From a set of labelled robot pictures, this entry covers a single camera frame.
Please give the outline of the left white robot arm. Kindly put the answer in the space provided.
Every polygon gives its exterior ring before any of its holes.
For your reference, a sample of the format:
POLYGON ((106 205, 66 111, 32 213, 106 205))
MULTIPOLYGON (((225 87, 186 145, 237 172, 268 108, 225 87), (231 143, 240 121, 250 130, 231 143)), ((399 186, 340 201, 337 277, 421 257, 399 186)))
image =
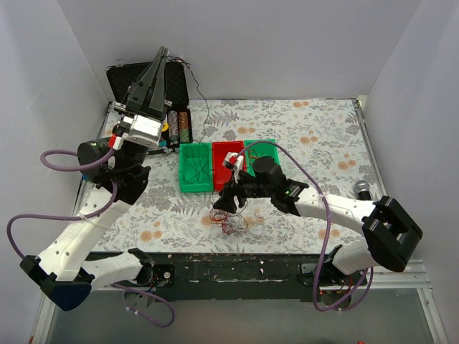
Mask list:
POLYGON ((21 269, 61 310, 81 305, 89 294, 116 282, 132 281, 143 287, 153 279, 153 260, 140 249, 89 261, 99 239, 129 208, 148 184, 150 167, 143 162, 157 149, 169 101, 166 99, 166 47, 128 88, 126 101, 117 106, 122 118, 109 138, 81 143, 75 152, 78 166, 56 166, 43 153, 41 162, 55 171, 79 171, 94 183, 86 204, 69 225, 38 255, 24 255, 21 269))

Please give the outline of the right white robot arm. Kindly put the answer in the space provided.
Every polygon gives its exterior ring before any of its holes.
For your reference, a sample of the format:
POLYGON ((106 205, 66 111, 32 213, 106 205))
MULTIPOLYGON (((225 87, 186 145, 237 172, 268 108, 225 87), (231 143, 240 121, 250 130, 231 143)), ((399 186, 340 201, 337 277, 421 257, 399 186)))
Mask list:
POLYGON ((379 201, 322 197, 307 183, 286 178, 271 157, 258 158, 253 175, 243 171, 242 158, 234 153, 227 154, 222 165, 231 177, 214 209, 234 214, 248 198, 268 198, 284 214, 328 220, 363 236, 355 244, 337 246, 327 256, 320 278, 333 285, 376 266, 403 272, 422 238, 422 230, 392 197, 383 196, 379 201))

